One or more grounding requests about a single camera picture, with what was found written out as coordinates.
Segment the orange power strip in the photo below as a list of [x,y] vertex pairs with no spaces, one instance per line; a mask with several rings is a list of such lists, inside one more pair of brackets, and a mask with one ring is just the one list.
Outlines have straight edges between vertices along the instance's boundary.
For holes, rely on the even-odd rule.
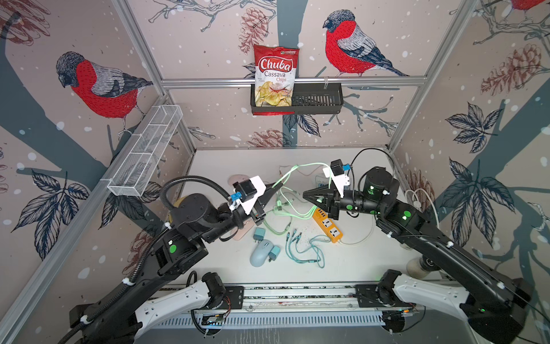
[[327,235],[332,243],[337,243],[342,239],[343,233],[339,230],[336,224],[330,219],[326,212],[320,208],[316,208],[312,219],[319,228]]

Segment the teal charger plug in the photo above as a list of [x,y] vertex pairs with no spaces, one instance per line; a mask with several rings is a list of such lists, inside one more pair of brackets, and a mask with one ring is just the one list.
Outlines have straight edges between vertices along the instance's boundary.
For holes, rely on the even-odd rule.
[[278,258],[280,252],[281,252],[280,247],[273,246],[272,249],[270,250],[269,254],[268,254],[268,261],[269,262],[275,261]]
[[260,227],[257,227],[255,230],[254,230],[254,233],[253,233],[253,240],[255,242],[261,242],[264,240],[265,238],[265,235],[266,235],[266,229],[264,228],[260,228]]

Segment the light blue computer mouse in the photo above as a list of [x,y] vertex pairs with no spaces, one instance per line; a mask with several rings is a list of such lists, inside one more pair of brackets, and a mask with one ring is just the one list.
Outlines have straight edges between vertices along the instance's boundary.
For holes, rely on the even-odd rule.
[[252,267],[261,267],[268,260],[273,248],[273,243],[267,239],[259,242],[249,260]]

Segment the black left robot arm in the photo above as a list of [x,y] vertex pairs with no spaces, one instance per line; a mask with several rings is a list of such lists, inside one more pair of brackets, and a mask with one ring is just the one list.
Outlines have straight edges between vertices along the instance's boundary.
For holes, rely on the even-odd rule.
[[[215,207],[201,193],[186,196],[179,206],[167,198],[179,184],[201,183],[224,199]],[[203,176],[172,179],[160,189],[159,198],[169,210],[171,221],[145,248],[134,270],[113,291],[94,304],[77,305],[70,312],[70,331],[61,339],[66,343],[81,333],[81,343],[132,343],[143,323],[136,311],[160,288],[189,271],[208,254],[206,245],[231,240],[252,219],[261,224],[265,206],[282,187],[282,182],[264,183],[258,176],[237,182],[227,192]]]

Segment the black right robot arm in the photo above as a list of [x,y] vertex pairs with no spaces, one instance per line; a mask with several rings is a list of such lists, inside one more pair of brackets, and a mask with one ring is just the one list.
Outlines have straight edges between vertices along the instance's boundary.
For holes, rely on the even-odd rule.
[[492,343],[512,343],[524,329],[533,287],[524,279],[511,279],[479,262],[461,246],[444,235],[438,225],[414,206],[398,200],[400,183],[395,167],[374,166],[358,181],[354,163],[332,161],[324,169],[328,185],[304,191],[304,200],[322,209],[330,219],[342,211],[371,214],[380,230],[409,246],[447,272],[465,290],[458,302],[437,298],[433,308],[449,305],[481,337]]

